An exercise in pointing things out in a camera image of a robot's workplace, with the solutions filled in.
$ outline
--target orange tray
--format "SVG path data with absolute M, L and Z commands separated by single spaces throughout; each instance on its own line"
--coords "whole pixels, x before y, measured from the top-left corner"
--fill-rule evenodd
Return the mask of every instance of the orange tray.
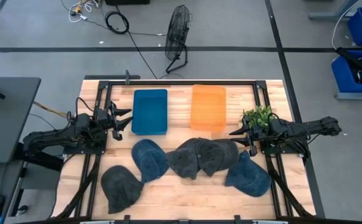
M 222 131 L 226 126 L 226 89 L 213 85 L 194 85 L 191 128 Z

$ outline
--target black desk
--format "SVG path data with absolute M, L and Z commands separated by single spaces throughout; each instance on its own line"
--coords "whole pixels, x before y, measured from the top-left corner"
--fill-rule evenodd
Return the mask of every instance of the black desk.
M 40 78 L 0 78 L 0 164 L 12 160 L 14 150 L 36 97 Z
M 24 161 L 12 161 L 12 157 L 39 83 L 40 78 L 0 77 L 0 92 L 6 96 L 5 100 L 0 100 L 0 189 L 2 185 L 1 193 L 5 196 L 2 222 L 8 213 L 24 164 Z

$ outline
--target baseball cap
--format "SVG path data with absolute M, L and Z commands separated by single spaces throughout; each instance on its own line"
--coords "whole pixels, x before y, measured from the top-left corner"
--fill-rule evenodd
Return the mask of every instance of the baseball cap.
M 182 143 L 177 149 L 166 153 L 168 165 L 180 177 L 196 179 L 199 172 L 198 159 L 194 150 L 198 138 L 192 138 Z
M 168 170 L 164 151 L 152 140 L 144 139 L 132 147 L 132 158 L 141 171 L 141 182 L 160 178 Z
M 247 195 L 260 197 L 268 191 L 270 183 L 267 171 L 252 161 L 250 154 L 244 150 L 238 163 L 228 170 L 225 186 L 234 186 Z
M 237 163 L 239 151 L 236 143 L 228 139 L 192 138 L 166 153 L 166 159 L 180 177 L 194 180 L 200 169 L 211 177 L 218 170 L 230 168 Z
M 101 185 L 113 214 L 133 205 L 140 197 L 143 184 L 123 166 L 113 166 L 102 175 Z
M 199 138 L 196 144 L 199 167 L 212 177 L 219 170 L 228 169 L 239 160 L 239 150 L 229 139 L 208 140 Z

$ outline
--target green leaves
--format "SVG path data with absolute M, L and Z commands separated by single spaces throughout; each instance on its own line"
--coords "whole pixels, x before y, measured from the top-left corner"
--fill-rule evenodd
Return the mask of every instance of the green leaves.
M 264 131 L 266 131 L 268 126 L 268 119 L 271 120 L 274 118 L 273 116 L 269 116 L 270 114 L 270 106 L 256 106 L 255 110 L 243 110 L 243 115 L 247 115 L 250 119 L 249 127 L 252 128 L 254 124 L 258 124 Z

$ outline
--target concrete floor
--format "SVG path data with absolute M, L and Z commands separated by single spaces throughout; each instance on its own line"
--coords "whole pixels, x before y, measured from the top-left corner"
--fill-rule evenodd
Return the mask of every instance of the concrete floor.
M 271 0 L 283 46 L 331 47 L 335 22 L 310 21 L 307 13 L 335 10 L 342 2 Z M 69 7 L 76 0 L 64 3 Z M 120 6 L 120 10 L 130 21 L 132 32 L 165 34 L 172 11 L 180 4 L 193 13 L 188 46 L 276 47 L 262 0 L 151 0 L 149 5 Z M 104 12 L 111 10 L 115 8 L 104 5 Z M 93 9 L 87 16 L 104 24 L 99 9 Z M 134 39 L 140 47 L 165 44 L 164 37 L 134 35 Z M 353 46 L 345 22 L 339 26 L 335 43 Z M 43 0 L 7 0 L 0 13 L 0 47 L 133 47 L 133 43 L 128 35 L 115 35 L 86 22 L 70 23 L 60 0 L 48 4 Z M 60 111 L 74 112 L 74 101 L 85 75 L 122 75 L 128 69 L 143 79 L 154 78 L 138 52 L 31 51 L 0 53 L 0 76 L 41 77 L 36 101 Z M 157 76 L 164 75 L 169 62 L 163 52 L 142 54 Z M 302 119 L 334 116 L 343 128 L 340 136 L 319 137 L 310 146 L 325 215 L 362 220 L 362 101 L 334 99 L 338 89 L 330 64 L 335 57 L 334 53 L 286 53 Z M 198 79 L 284 78 L 277 52 L 191 51 L 188 65 L 176 73 Z M 63 119 L 38 108 L 33 108 L 32 113 L 43 116 L 57 128 L 65 125 Z M 49 128 L 30 116 L 24 134 Z M 52 186 L 26 191 L 22 204 L 30 205 L 29 212 L 8 218 L 6 223 L 46 219 L 54 203 Z

